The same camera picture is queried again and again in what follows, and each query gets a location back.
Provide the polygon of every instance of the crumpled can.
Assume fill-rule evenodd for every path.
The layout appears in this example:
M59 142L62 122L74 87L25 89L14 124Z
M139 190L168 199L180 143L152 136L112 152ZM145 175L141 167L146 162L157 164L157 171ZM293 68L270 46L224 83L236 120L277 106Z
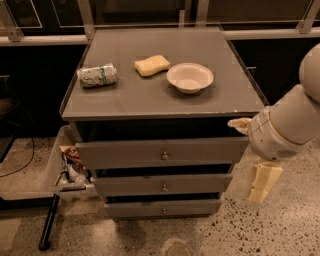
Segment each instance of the crumpled can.
M90 88L114 84L118 81L117 69L112 63L77 71L82 87Z

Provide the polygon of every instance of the open drawer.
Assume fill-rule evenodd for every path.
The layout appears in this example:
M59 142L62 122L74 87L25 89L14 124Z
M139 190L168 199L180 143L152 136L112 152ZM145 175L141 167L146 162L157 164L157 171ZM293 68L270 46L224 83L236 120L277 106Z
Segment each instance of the open drawer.
M246 137L77 143L88 169L181 166L238 162Z
M75 140L69 126L60 128L53 145L50 158L46 167L46 179L44 182L45 189L59 195L64 200L73 198L86 198L98 196L91 183L73 182L57 185L57 181L63 170L62 153L59 146L74 146Z

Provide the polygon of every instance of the yellow sponge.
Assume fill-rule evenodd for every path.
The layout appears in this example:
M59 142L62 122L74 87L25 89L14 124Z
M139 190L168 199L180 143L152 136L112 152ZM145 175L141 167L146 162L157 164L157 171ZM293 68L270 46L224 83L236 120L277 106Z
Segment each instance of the yellow sponge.
M162 55L155 55L145 60L135 61L134 67L141 76L152 76L170 68L170 62Z
M250 202L262 203L273 185L282 174L282 167L277 162L259 163L249 196Z

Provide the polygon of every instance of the terrazzo floor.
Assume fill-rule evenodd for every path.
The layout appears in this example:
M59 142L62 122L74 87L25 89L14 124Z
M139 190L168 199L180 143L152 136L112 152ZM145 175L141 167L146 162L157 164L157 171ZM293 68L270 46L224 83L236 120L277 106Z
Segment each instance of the terrazzo floor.
M35 138L34 158L24 170L0 178L0 196L21 199L51 195L45 167L54 138ZM0 175L28 162L30 139L15 141ZM262 205L248 202L250 148L213 216L201 218L109 219L99 197L60 201L51 248L38 250L46 208L0 211L0 255L320 255L320 139L283 165L284 172Z

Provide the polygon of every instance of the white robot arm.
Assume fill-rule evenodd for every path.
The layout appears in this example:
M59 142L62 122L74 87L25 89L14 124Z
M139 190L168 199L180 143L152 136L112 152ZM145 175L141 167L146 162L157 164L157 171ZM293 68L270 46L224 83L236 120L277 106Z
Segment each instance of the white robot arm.
M252 150L266 160L286 161L320 135L320 44L304 57L300 83L249 123Z
M282 173L281 162L305 150L320 135L320 44L304 57L299 78L301 84L253 119L228 123L249 136L252 151L262 158L254 168L251 202L262 203Z

